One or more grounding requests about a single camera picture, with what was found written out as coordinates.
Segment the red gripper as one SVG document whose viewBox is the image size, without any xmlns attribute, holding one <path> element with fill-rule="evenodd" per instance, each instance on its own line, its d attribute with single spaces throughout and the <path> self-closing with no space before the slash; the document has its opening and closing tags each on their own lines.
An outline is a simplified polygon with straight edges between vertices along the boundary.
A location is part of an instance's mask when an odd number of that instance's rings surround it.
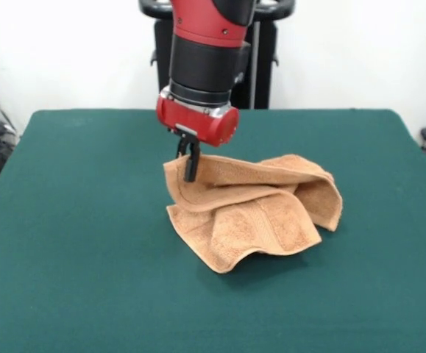
<svg viewBox="0 0 426 353">
<path fill-rule="evenodd" d="M 185 165 L 186 182 L 194 182 L 196 179 L 200 157 L 199 141 L 215 147 L 228 143 L 239 124 L 239 110 L 231 103 L 220 107 L 189 104 L 177 99 L 169 86 L 165 86 L 159 93 L 156 113 L 162 125 L 182 134 L 176 158 L 184 156 L 187 149 L 190 151 Z"/>
</svg>

